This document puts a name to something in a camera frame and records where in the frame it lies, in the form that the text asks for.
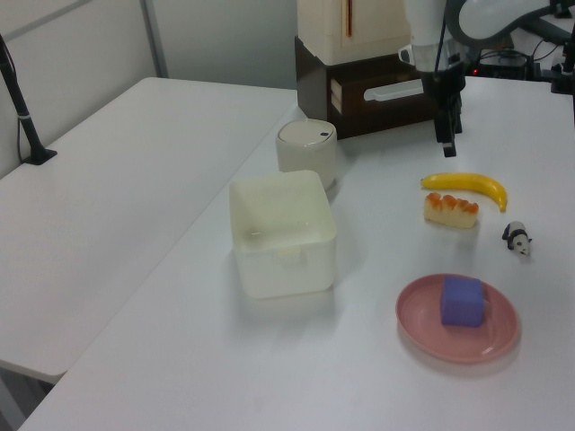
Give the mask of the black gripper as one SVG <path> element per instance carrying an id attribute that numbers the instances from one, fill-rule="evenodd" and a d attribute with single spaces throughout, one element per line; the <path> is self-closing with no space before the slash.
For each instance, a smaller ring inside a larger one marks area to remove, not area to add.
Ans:
<path id="1" fill-rule="evenodd" d="M 438 107 L 434 118 L 437 142 L 442 145 L 445 157 L 455 157 L 455 136 L 462 132 L 461 91 L 465 87 L 464 63 L 458 62 L 437 72 L 421 72 L 420 77 L 424 94 Z M 452 101 L 453 109 L 448 108 Z"/>

